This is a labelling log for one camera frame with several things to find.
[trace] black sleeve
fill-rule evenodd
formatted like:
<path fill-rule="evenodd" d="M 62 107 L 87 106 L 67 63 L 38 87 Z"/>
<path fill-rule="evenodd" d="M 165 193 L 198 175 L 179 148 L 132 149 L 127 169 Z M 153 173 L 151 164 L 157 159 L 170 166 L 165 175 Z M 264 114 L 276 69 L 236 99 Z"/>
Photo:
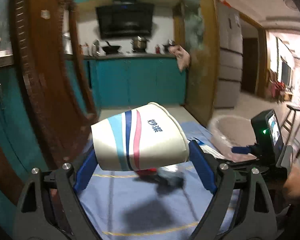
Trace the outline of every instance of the black sleeve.
<path fill-rule="evenodd" d="M 277 240 L 300 239 L 300 203 L 293 207 L 284 232 Z"/>

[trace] metal bolt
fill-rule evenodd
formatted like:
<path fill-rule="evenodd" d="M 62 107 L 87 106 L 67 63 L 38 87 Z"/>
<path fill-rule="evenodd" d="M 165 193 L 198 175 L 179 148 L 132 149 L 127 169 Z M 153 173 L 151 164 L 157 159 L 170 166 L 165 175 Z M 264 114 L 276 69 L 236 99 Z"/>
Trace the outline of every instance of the metal bolt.
<path fill-rule="evenodd" d="M 69 170 L 69 169 L 71 168 L 71 164 L 70 164 L 70 163 L 64 163 L 64 164 L 62 165 L 62 168 L 63 168 L 64 170 Z"/>
<path fill-rule="evenodd" d="M 228 164 L 226 164 L 226 163 L 221 163 L 221 164 L 219 165 L 219 167 L 220 167 L 220 169 L 222 169 L 223 171 L 225 171 L 225 170 L 227 170 L 227 169 L 229 168 Z"/>
<path fill-rule="evenodd" d="M 39 168 L 33 168 L 32 170 L 31 170 L 31 173 L 32 174 L 37 174 L 39 172 Z"/>
<path fill-rule="evenodd" d="M 259 174 L 259 170 L 258 170 L 257 168 L 252 168 L 252 169 L 251 169 L 251 172 L 252 172 L 253 174 Z"/>

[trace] refrigerator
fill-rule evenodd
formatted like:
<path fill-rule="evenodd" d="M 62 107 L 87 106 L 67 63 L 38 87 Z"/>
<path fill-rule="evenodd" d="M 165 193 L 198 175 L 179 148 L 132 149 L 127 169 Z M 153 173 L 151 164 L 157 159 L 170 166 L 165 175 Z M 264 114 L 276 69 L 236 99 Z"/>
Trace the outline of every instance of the refrigerator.
<path fill-rule="evenodd" d="M 215 108 L 233 108 L 237 104 L 242 79 L 242 34 L 239 12 L 217 2 L 220 66 Z"/>

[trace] paper cup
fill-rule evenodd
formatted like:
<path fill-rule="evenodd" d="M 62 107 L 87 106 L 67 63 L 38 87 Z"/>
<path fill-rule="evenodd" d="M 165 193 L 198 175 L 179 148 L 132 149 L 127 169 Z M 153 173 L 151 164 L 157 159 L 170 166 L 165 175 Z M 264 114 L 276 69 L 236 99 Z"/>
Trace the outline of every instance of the paper cup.
<path fill-rule="evenodd" d="M 178 122 L 157 103 L 109 117 L 91 126 L 98 164 L 107 171 L 138 171 L 189 160 Z"/>

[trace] countertop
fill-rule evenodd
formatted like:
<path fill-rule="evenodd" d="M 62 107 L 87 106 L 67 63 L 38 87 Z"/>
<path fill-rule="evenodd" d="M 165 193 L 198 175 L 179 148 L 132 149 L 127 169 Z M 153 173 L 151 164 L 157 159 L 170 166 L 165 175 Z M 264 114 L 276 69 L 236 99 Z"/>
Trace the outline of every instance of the countertop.
<path fill-rule="evenodd" d="M 72 60 L 73 55 L 65 54 L 65 60 Z M 113 54 L 100 57 L 83 56 L 83 59 L 106 60 L 117 58 L 176 58 L 173 54 L 152 54 L 152 53 L 131 53 L 131 54 Z M 0 57 L 0 67 L 13 64 L 13 55 Z"/>

